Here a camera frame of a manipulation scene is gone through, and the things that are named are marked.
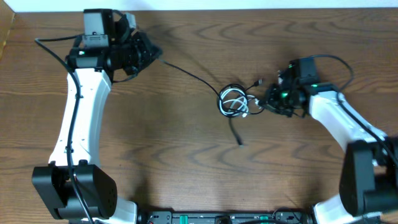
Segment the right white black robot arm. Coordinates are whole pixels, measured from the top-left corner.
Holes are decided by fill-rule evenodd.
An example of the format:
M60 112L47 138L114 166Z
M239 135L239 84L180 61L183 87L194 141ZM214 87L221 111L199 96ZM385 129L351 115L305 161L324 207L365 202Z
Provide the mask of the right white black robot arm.
M312 207L312 223L381 223L397 210L397 138L367 122L342 88L321 82L316 55L290 61L258 105L282 116L302 110L321 123L345 157L339 192Z

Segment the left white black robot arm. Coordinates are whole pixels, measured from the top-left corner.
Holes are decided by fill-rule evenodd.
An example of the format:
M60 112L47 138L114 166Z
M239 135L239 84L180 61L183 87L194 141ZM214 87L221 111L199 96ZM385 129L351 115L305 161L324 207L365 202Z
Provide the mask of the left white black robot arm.
M118 195L115 181L101 169L99 138L115 71L133 79L162 51L128 12L86 9L83 23L84 32L72 37L60 61L68 83L60 134L48 164L34 168L32 184L56 220L142 223L146 216Z

